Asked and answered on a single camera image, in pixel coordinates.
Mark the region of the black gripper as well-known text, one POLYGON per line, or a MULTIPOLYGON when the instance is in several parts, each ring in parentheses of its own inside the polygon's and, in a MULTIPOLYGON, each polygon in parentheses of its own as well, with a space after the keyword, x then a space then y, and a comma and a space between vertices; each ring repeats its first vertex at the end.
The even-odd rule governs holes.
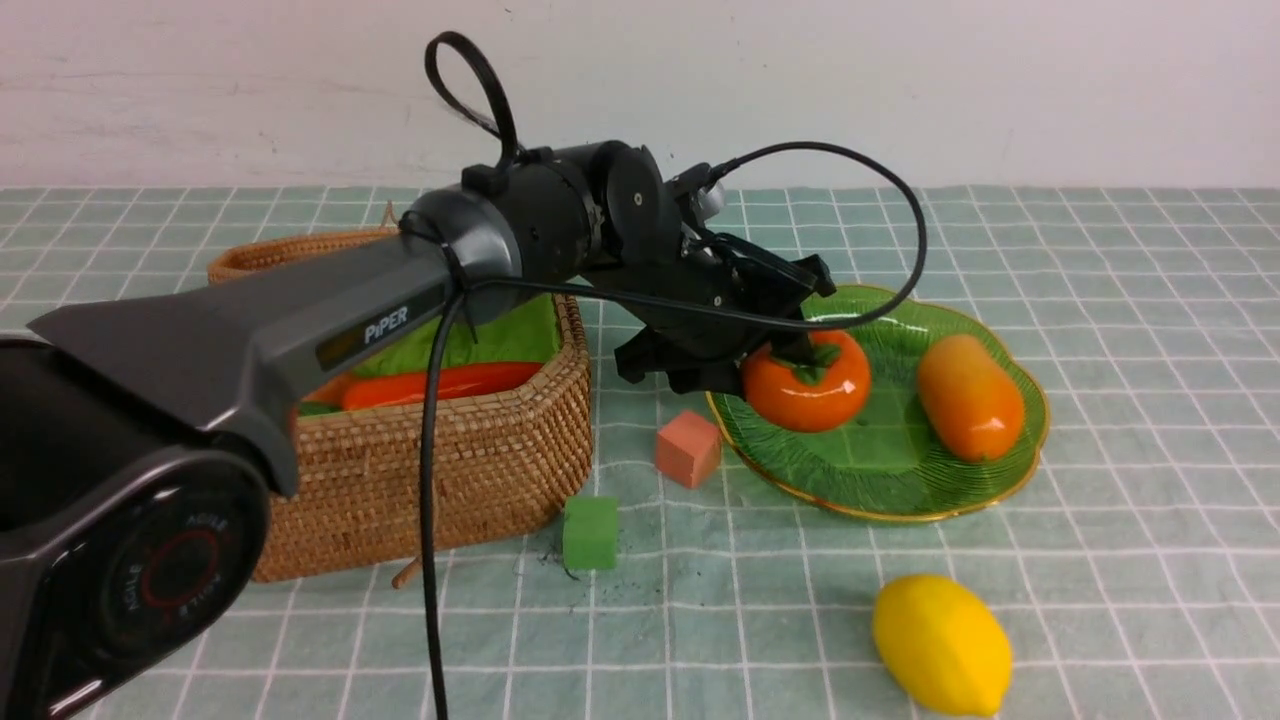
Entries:
MULTIPOLYGON (((735 234, 712 231, 685 231, 678 240, 628 259, 594 264, 590 283, 650 300, 621 301, 645 328, 614 350, 616 370, 631 384, 664 374, 677 395, 742 396, 739 359, 759 347, 769 332, 672 304, 797 320, 805 300, 835 292, 820 256, 788 260, 735 234)), ((772 359, 791 369, 817 366, 806 331, 772 331, 772 359)))

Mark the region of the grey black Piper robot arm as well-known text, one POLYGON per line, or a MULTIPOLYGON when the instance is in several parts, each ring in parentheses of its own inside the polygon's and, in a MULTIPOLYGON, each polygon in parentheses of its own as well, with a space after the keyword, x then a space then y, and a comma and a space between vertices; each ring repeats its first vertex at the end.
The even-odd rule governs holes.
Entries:
POLYGON ((486 324, 582 278, 645 329, 621 374, 739 393, 739 359, 835 287, 709 232, 736 168, 660 177, 611 141, 511 151, 385 238, 183 293, 72 304, 3 341, 3 716, 64 719, 242 592, 300 401, 442 315, 486 324))

